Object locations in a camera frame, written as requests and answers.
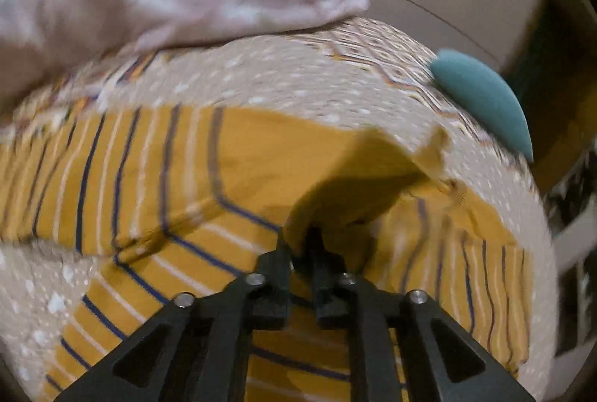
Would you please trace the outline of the teal cushion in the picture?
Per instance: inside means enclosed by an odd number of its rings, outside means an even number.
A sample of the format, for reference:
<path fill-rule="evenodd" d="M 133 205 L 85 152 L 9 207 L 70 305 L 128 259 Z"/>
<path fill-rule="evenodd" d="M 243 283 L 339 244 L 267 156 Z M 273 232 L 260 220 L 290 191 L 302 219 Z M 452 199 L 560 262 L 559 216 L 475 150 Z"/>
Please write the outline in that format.
<path fill-rule="evenodd" d="M 440 49 L 429 64 L 436 85 L 505 147 L 534 160 L 528 124 L 514 92 L 500 74 L 470 55 Z"/>

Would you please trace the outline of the mustard yellow striped sweater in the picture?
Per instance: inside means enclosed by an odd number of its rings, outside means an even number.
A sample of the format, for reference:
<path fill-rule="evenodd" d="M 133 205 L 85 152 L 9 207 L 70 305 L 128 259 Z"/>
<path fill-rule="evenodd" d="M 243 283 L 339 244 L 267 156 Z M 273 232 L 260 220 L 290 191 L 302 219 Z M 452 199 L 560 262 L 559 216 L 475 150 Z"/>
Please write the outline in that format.
<path fill-rule="evenodd" d="M 1 237 L 106 263 L 62 332 L 56 398 L 176 294 L 203 297 L 310 225 L 351 272 L 426 291 L 508 372 L 529 356 L 532 259 L 497 212 L 448 178 L 446 131 L 409 151 L 250 108 L 163 106 L 61 119 L 1 146 Z"/>

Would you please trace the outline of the beige dotted quilted bedspread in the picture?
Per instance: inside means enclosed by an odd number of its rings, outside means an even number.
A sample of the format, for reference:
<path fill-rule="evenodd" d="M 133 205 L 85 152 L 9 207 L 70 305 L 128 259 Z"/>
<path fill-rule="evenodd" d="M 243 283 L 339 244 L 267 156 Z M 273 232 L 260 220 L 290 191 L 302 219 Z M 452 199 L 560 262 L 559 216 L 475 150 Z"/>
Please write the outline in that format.
<path fill-rule="evenodd" d="M 432 56 L 405 33 L 385 28 L 377 46 L 328 31 L 106 57 L 31 93 L 2 117 L 1 133 L 30 133 L 76 106 L 104 111 L 176 103 L 264 107 L 337 127 L 374 125 L 409 148 L 442 126 L 451 137 L 447 174 L 490 203 L 532 254 L 530 355 L 519 379 L 543 399 L 557 325 L 556 267 L 543 205 L 525 159 L 503 148 L 432 85 Z"/>

